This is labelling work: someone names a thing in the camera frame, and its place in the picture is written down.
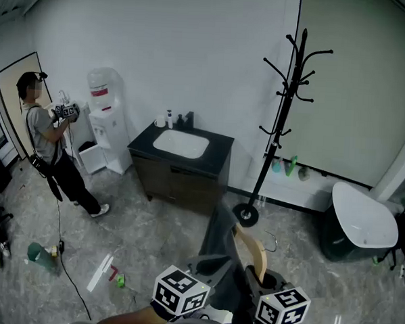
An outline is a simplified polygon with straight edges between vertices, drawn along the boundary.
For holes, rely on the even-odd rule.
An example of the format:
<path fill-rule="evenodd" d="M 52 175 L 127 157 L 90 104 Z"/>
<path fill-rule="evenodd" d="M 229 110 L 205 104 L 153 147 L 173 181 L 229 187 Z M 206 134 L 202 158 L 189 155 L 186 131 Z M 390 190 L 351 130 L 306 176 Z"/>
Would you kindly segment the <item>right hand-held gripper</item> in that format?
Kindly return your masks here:
<path fill-rule="evenodd" d="M 300 324 L 306 318 L 311 299 L 301 287 L 293 286 L 277 272 L 264 286 L 252 265 L 245 268 L 245 276 L 251 290 L 248 313 L 253 324 Z"/>

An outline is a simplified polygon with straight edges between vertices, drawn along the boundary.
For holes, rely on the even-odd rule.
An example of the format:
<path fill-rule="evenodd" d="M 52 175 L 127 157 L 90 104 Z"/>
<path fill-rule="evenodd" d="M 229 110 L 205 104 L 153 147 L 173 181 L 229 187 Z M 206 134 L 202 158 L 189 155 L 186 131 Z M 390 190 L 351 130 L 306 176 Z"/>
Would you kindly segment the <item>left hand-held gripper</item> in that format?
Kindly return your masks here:
<path fill-rule="evenodd" d="M 224 254 L 196 256 L 181 267 L 173 264 L 156 277 L 153 303 L 175 317 L 199 310 L 232 264 L 231 258 Z"/>

